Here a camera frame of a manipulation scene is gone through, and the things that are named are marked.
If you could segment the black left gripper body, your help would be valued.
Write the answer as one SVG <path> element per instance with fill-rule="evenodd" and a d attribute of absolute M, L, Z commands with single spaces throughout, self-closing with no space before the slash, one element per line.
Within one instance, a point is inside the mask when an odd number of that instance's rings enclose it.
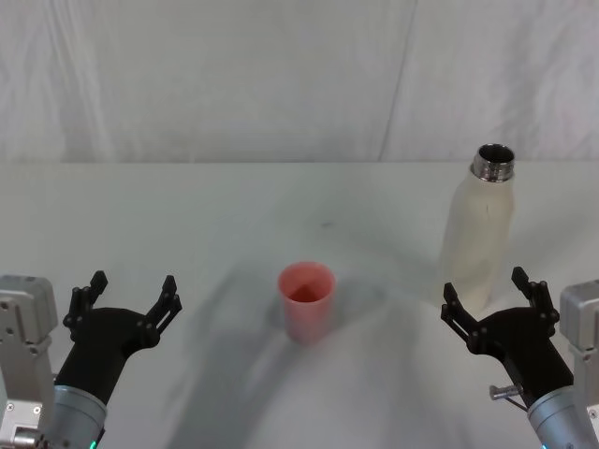
<path fill-rule="evenodd" d="M 139 312 L 91 309 L 69 313 L 64 325 L 73 346 L 55 378 L 57 386 L 79 389 L 108 404 L 127 359 L 158 344 L 158 329 Z"/>

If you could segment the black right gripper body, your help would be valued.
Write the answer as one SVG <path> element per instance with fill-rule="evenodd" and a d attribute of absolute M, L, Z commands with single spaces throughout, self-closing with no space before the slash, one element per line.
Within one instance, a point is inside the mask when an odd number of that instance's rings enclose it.
<path fill-rule="evenodd" d="M 533 307 L 497 311 L 481 320 L 468 316 L 466 344 L 475 355 L 496 358 L 530 407 L 544 395 L 574 382 L 572 371 L 550 340 L 559 319 L 553 308 Z"/>

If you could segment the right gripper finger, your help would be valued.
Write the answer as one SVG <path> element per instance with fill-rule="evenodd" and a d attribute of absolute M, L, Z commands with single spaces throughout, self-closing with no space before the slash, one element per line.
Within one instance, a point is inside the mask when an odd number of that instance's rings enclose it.
<path fill-rule="evenodd" d="M 465 342 L 470 352 L 485 352 L 487 350 L 485 320 L 475 319 L 464 309 L 451 282 L 444 285 L 443 297 L 445 303 L 442 305 L 441 319 Z"/>
<path fill-rule="evenodd" d="M 536 310 L 539 320 L 547 327 L 547 333 L 554 335 L 560 315 L 553 305 L 547 282 L 531 281 L 522 267 L 513 268 L 511 281 Z"/>

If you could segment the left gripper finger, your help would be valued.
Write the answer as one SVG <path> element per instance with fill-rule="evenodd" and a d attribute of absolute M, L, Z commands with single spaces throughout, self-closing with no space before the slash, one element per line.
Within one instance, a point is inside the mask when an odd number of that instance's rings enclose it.
<path fill-rule="evenodd" d="M 162 333 L 183 309 L 177 294 L 177 283 L 173 275 L 168 275 L 162 286 L 159 298 L 138 322 L 139 346 L 141 349 L 153 348 Z"/>
<path fill-rule="evenodd" d="M 108 283 L 105 271 L 97 270 L 87 286 L 72 289 L 68 312 L 63 319 L 71 340 L 76 339 L 85 316 L 93 309 Z"/>

